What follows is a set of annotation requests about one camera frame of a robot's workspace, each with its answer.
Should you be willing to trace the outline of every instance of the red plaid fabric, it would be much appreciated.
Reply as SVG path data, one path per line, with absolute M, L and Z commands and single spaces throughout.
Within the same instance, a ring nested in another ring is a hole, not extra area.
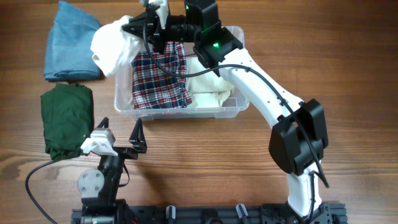
M 168 71 L 187 74 L 183 44 L 169 42 L 164 55 L 153 53 L 153 56 Z M 157 68 L 148 53 L 140 52 L 133 60 L 132 75 L 134 109 L 186 108 L 192 103 L 185 89 L 185 78 L 166 75 Z

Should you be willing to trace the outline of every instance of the blue towel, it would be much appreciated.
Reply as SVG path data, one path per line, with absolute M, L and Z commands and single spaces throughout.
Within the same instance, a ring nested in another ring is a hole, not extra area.
M 49 32 L 44 78 L 48 81 L 96 80 L 100 68 L 91 59 L 91 41 L 101 27 L 90 14 L 60 1 L 54 26 Z

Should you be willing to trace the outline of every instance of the green cloth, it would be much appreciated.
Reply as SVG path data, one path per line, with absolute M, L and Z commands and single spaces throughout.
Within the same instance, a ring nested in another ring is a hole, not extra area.
M 53 160 L 79 157 L 81 144 L 94 129 L 92 90 L 57 83 L 41 99 L 45 152 Z

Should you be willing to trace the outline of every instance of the wooden table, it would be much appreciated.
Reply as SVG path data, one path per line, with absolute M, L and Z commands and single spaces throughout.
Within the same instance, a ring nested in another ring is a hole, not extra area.
M 46 4 L 0 6 L 1 223 L 47 222 L 24 180 L 50 160 L 40 95 L 55 86 L 43 70 L 57 4 L 27 2 Z M 75 5 L 103 24 L 142 12 L 136 1 L 93 2 Z M 170 8 L 183 14 L 183 1 Z M 256 62 L 293 94 L 325 107 L 330 146 L 322 164 L 331 187 L 320 186 L 320 194 L 346 203 L 349 223 L 398 220 L 397 10 L 393 1 L 219 1 L 223 25 L 243 28 Z M 94 92 L 96 122 L 108 116 L 116 145 L 129 146 L 134 121 L 113 108 L 114 78 L 83 84 Z M 235 119 L 145 122 L 144 132 L 148 152 L 127 161 L 131 181 L 118 194 L 130 205 L 287 200 L 286 175 L 267 149 L 271 130 L 253 106 Z M 71 209 L 81 207 L 77 179 L 98 161 L 81 157 L 40 170 L 31 191 L 56 221 L 68 223 Z

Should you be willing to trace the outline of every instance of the plastic storage box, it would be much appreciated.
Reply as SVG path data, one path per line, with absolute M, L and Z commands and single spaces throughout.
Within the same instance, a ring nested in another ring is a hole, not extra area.
M 227 27 L 229 31 L 244 45 L 244 34 L 240 27 Z M 193 44 L 184 44 L 185 54 L 193 54 Z M 130 104 L 132 97 L 132 68 L 116 74 L 114 108 L 120 114 L 126 114 L 134 119 L 143 120 L 170 118 L 234 118 L 240 111 L 249 107 L 249 100 L 235 88 L 231 96 L 220 108 L 171 108 L 134 110 Z

